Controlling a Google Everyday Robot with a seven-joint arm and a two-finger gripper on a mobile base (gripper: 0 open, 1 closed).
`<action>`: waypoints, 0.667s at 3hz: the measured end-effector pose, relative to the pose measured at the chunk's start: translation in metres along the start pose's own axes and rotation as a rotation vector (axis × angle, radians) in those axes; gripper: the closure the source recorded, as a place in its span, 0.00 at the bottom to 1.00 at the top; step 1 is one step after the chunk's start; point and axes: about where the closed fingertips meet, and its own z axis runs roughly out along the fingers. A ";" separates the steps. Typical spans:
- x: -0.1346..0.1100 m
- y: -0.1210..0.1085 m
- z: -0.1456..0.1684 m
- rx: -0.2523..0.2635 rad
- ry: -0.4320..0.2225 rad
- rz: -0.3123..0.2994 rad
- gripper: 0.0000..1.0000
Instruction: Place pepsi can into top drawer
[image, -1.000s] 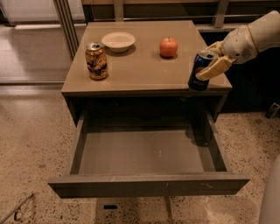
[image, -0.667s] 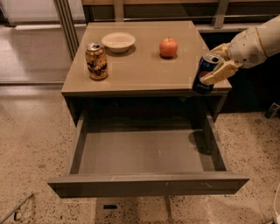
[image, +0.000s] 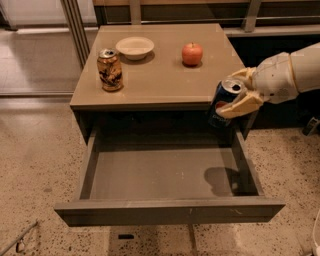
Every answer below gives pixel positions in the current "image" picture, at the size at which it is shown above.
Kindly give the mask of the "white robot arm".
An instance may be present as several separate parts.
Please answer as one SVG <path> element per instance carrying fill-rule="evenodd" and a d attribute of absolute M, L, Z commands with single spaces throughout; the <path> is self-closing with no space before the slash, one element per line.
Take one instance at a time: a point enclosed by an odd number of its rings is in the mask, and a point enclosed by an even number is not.
<path fill-rule="evenodd" d="M 245 89 L 217 109 L 217 114 L 226 119 L 257 111 L 265 102 L 293 100 L 301 93 L 320 89 L 320 43 L 274 55 L 257 67 L 233 73 L 227 80 L 241 82 Z"/>

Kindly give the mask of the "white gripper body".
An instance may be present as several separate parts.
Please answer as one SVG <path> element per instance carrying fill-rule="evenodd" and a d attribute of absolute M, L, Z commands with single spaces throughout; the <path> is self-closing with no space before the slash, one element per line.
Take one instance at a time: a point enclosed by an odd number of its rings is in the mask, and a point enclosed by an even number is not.
<path fill-rule="evenodd" d="M 280 104 L 295 99 L 298 89 L 290 54 L 280 53 L 262 61 L 252 75 L 252 84 L 264 102 Z"/>

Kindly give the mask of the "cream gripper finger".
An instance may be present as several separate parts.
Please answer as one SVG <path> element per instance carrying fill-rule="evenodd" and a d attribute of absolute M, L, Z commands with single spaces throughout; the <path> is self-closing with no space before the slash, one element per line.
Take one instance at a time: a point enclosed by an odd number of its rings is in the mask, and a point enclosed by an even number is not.
<path fill-rule="evenodd" d="M 248 90 L 255 90 L 256 86 L 253 82 L 253 74 L 255 71 L 255 67 L 247 67 L 232 73 L 230 77 L 240 81 Z"/>
<path fill-rule="evenodd" d="M 257 111 L 264 101 L 257 91 L 240 93 L 232 102 L 219 107 L 216 112 L 225 119 L 233 119 Z"/>

